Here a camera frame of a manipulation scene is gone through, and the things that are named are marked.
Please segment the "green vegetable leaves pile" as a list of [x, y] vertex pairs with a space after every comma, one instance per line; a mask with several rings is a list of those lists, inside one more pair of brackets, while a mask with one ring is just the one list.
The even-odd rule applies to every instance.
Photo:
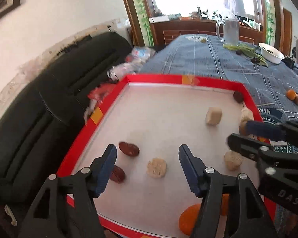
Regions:
[[262, 56], [259, 55], [256, 52], [255, 48], [251, 48], [248, 45], [244, 44], [239, 44], [239, 45], [232, 45], [232, 44], [223, 44], [223, 48], [230, 50], [230, 51], [235, 51], [237, 55], [245, 55], [250, 59], [250, 61], [253, 64], [257, 64], [260, 66], [268, 67], [268, 64], [266, 62], [266, 59]]

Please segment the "wooden cabinet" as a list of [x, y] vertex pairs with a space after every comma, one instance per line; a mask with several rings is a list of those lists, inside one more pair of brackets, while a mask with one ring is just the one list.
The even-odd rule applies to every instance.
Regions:
[[[168, 20], [167, 17], [152, 17], [150, 18], [150, 28], [154, 44], [157, 46], [167, 46], [181, 35], [216, 35], [216, 22], [213, 20]], [[265, 32], [241, 25], [239, 40], [258, 45], [265, 41]]]

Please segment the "blue plaid tablecloth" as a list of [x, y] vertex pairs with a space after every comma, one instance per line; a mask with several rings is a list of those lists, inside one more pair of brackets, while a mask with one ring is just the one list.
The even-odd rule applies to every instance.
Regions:
[[[261, 116], [272, 114], [280, 123], [298, 121], [298, 105], [286, 96], [289, 89], [298, 94], [298, 76], [294, 71], [283, 63], [268, 67], [253, 64], [246, 56], [223, 48], [214, 36], [208, 36], [205, 43], [200, 42], [197, 35], [180, 36], [149, 59], [141, 72], [209, 77], [214, 83], [238, 82], [247, 88]], [[276, 152], [298, 154], [298, 141], [273, 142], [278, 143], [273, 146]], [[283, 221], [286, 211], [289, 210], [276, 204], [274, 212], [278, 222]], [[289, 232], [282, 226], [275, 229], [277, 237], [298, 237], [298, 222]]]

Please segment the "red shallow box lid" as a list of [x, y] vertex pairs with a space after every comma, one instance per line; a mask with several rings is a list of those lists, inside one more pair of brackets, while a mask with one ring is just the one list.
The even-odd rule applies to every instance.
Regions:
[[[101, 224], [127, 237], [182, 237], [181, 213], [200, 203], [191, 191], [179, 162], [178, 150], [188, 145], [194, 156], [221, 174], [236, 176], [225, 167], [227, 137], [238, 132], [245, 107], [260, 120], [253, 99], [238, 82], [198, 77], [191, 85], [185, 75], [130, 75], [94, 111], [72, 144], [57, 175], [68, 176], [102, 156], [109, 144], [133, 143], [140, 153], [117, 153], [116, 165], [126, 180], [108, 182], [95, 200]], [[233, 93], [244, 96], [243, 103]], [[210, 107], [222, 109], [217, 125], [206, 124]], [[147, 164], [153, 158], [167, 163], [162, 178], [152, 178]]]

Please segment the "beige pastry block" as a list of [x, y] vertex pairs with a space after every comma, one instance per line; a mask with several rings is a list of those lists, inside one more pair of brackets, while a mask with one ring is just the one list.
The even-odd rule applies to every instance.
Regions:
[[219, 107], [210, 107], [206, 114], [207, 125], [217, 125], [222, 118], [222, 109]]
[[235, 171], [242, 165], [243, 156], [234, 151], [227, 151], [224, 155], [224, 162], [228, 170]]

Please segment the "round beige pastry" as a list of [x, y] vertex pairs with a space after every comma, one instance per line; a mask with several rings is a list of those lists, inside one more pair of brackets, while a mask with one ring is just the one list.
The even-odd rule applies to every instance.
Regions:
[[146, 173], [152, 178], [162, 178], [167, 172], [167, 163], [161, 158], [153, 158], [147, 164]]

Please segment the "clear glass mug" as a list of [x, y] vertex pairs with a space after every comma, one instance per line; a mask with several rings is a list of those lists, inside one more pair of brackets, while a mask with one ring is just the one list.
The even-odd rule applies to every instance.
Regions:
[[[223, 26], [223, 37], [220, 36], [220, 26]], [[220, 42], [229, 45], [238, 45], [240, 24], [237, 17], [229, 12], [216, 22], [216, 35]]]

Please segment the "dark red jujube date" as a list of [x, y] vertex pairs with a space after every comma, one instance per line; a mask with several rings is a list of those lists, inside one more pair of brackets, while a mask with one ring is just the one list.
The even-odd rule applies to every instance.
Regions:
[[139, 147], [133, 143], [127, 143], [127, 142], [121, 141], [118, 146], [122, 153], [130, 157], [136, 157], [140, 153]]

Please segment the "brown kiwi fruit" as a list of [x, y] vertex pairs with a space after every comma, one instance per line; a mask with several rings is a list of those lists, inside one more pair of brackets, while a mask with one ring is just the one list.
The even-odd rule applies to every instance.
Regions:
[[293, 100], [293, 102], [294, 102], [296, 105], [298, 105], [298, 94], [296, 94], [296, 97], [295, 97], [295, 99]]
[[248, 132], [247, 132], [247, 123], [248, 123], [247, 121], [242, 121], [240, 123], [239, 128], [238, 128], [238, 131], [239, 131], [240, 135], [242, 135], [242, 136], [248, 136], [249, 135]]

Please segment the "plastic bags pile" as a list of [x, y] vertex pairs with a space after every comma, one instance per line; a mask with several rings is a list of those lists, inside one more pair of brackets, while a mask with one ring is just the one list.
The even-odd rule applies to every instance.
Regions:
[[100, 84], [88, 94], [89, 106], [84, 113], [84, 122], [87, 124], [88, 119], [93, 114], [97, 106], [101, 105], [105, 97], [113, 90], [115, 85], [120, 82], [126, 75], [134, 75], [142, 69], [143, 65], [154, 55], [156, 51], [149, 47], [134, 47], [126, 58], [125, 62], [113, 66], [107, 71], [108, 81]]

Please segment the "black pot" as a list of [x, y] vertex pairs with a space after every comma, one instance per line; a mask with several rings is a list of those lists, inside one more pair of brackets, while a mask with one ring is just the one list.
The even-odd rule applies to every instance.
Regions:
[[293, 61], [292, 58], [285, 57], [282, 61], [287, 65], [288, 68], [290, 68], [290, 69], [294, 68], [295, 61]]

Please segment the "orange tangerine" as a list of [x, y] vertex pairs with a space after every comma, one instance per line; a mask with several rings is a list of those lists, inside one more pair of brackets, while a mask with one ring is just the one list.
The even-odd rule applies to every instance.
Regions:
[[[194, 204], [186, 208], [180, 215], [178, 220], [178, 226], [180, 231], [189, 236], [193, 231], [193, 227], [197, 220], [201, 204]], [[225, 225], [227, 221], [227, 215], [229, 213], [229, 194], [222, 195], [222, 205], [219, 225], [217, 228], [216, 237], [223, 237], [225, 232]]]
[[294, 101], [294, 100], [296, 99], [296, 97], [297, 97], [297, 93], [296, 93], [294, 90], [289, 89], [289, 90], [286, 92], [286, 96], [287, 96], [287, 98], [288, 98], [289, 100]]

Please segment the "black sofa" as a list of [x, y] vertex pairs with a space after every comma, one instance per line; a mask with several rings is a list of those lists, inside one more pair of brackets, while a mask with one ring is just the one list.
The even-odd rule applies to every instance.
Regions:
[[0, 237], [17, 237], [39, 189], [83, 128], [88, 94], [125, 61], [116, 32], [71, 45], [17, 95], [0, 119]]

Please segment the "beige pastry cube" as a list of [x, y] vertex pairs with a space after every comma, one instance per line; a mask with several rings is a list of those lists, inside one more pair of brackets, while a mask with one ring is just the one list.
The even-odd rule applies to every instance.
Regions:
[[249, 108], [241, 110], [241, 122], [254, 120], [253, 112]]

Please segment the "white bowl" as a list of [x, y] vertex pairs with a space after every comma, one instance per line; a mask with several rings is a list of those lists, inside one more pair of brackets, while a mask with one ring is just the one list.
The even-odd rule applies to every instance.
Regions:
[[260, 42], [259, 44], [261, 55], [271, 63], [280, 64], [285, 56], [279, 50], [268, 44]]

